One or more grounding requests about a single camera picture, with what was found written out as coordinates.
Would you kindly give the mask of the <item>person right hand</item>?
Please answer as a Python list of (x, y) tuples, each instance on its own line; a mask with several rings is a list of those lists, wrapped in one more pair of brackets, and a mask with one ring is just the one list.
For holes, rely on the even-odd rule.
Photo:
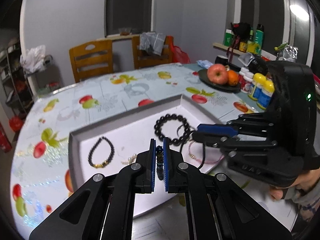
[(304, 171), (300, 174), (292, 185), (286, 188), (273, 187), (269, 189), (269, 194), (274, 200), (284, 198), (285, 189), (295, 188), (302, 190), (304, 193), (310, 192), (319, 181), (319, 168), (316, 170)]

